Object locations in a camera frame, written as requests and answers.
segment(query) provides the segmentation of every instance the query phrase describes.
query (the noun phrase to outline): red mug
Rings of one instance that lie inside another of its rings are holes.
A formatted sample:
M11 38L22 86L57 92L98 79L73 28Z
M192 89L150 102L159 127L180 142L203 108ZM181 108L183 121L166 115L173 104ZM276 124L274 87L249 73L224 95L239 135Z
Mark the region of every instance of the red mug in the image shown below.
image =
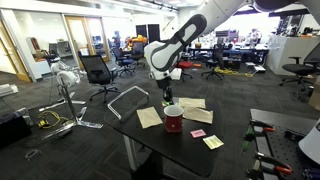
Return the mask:
M178 105L170 105L164 108L165 128L168 132L182 131L182 114L184 109Z

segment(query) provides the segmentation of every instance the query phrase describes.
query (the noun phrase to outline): black office chair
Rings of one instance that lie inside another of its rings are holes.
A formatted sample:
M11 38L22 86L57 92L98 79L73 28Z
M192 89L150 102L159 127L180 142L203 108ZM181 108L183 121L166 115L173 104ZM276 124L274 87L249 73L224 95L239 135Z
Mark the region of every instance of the black office chair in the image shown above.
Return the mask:
M219 66L221 70L225 69L224 62L222 59L222 54L223 54L223 46L221 44L215 45L215 50L212 53L212 59L209 59L206 61L206 66L212 69L211 71L201 73L201 76L203 76L204 74L208 74L208 76L206 77L206 79L208 79L209 76L216 75L220 80L222 80L221 76L223 77L224 74L215 71L215 68L217 66Z
M142 65L145 68L146 64L144 62L139 62L144 56L144 43L143 42L132 42L132 51L130 58L136 61L135 66Z
M123 67L123 69L119 70L119 76L122 75L122 73L129 72L131 75L134 72L134 68L130 68L130 65L133 65L134 60L129 59L128 57L122 56L120 50L118 48L112 48L111 49L114 56L116 57L116 64L120 67Z
M293 78L284 78L282 79L282 83L280 86L283 86L285 83L289 82L297 82L302 85L302 91L306 90L305 83L313 84L310 81L305 80L304 76L308 76L309 74L314 74L317 72L318 63L320 63L320 59L312 58L311 60L304 61L303 64L299 63L301 57L289 57L290 59L295 59L296 64L285 64L282 68L286 71L296 74L296 77Z
M98 94L104 93L104 103L107 102L106 95L108 92L115 92L121 93L117 87L111 86L107 87L108 85L114 84L115 78L115 70L117 68L113 68L109 71L107 65L104 63L101 55L91 55L91 56L80 56L80 60L87 72L87 77L90 84L96 84L103 87L103 89L99 89L99 92L93 94L90 97L90 101L92 98Z

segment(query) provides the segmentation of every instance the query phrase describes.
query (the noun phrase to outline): paper note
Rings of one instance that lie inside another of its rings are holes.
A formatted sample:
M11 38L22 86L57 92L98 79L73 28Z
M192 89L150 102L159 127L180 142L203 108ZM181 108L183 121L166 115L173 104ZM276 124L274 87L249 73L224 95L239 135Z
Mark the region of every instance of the paper note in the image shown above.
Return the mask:
M215 135L203 138L203 141L208 145L210 149L215 149L222 146L224 143Z
M204 99L179 98L179 105L182 107L206 108Z
M161 118L154 107L139 109L137 110L137 114L143 129L162 124Z
M195 107L185 107L183 117L189 120L212 124L213 111L206 111Z
M202 129L191 131L190 133L193 138L202 137L206 135L206 133Z

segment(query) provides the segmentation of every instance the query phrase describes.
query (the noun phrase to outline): blue chair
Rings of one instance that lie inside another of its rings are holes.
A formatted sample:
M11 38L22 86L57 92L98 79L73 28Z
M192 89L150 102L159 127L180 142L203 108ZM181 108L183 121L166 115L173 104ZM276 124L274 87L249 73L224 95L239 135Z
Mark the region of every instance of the blue chair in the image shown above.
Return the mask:
M119 76L121 76L122 73L127 74L128 72L130 73L130 75L132 75L132 73L134 72L134 69L130 68L130 66L134 64L134 60L129 59L128 57L122 56L118 48L112 48L111 50L114 56L116 57L116 64L123 68L117 72L119 73Z

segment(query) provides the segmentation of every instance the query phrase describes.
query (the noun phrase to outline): ceiling light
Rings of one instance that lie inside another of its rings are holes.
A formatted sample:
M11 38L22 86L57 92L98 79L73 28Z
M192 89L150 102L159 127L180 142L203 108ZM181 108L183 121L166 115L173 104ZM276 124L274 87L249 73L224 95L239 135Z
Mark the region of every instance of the ceiling light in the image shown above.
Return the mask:
M170 4L179 4L180 1L179 0L173 0L173 1L169 1Z

